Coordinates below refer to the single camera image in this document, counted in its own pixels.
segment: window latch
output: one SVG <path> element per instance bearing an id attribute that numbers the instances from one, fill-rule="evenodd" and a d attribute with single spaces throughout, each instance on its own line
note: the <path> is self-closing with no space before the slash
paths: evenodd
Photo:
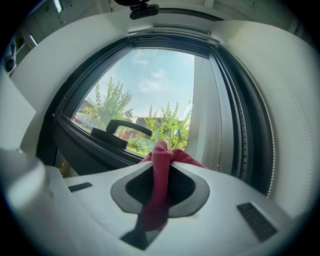
<path id="1" fill-rule="evenodd" d="M 121 149 L 125 149 L 128 145 L 128 141 L 124 140 L 120 137 L 117 137 L 115 135 L 115 132 L 117 131 L 119 126 L 132 128 L 134 130 L 137 130 L 145 135 L 148 135 L 149 137 L 152 136 L 152 131 L 133 122 L 128 122 L 124 120 L 115 120 L 112 119 L 105 130 L 100 130 L 98 128 L 92 128 L 91 135 L 93 137 L 96 137 L 98 139 L 101 139 L 105 142 L 108 142 L 116 147 L 119 147 Z"/>

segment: red cloth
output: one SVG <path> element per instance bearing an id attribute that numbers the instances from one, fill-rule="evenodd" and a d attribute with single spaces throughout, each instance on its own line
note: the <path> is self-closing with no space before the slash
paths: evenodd
<path id="1" fill-rule="evenodd" d="M 152 150 L 142 161 L 152 161 L 153 188 L 150 201 L 143 207 L 142 221 L 144 231 L 160 228 L 168 218 L 170 202 L 167 200 L 168 176 L 170 162 L 176 161 L 206 168 L 179 148 L 168 150 L 164 140 L 158 140 Z"/>

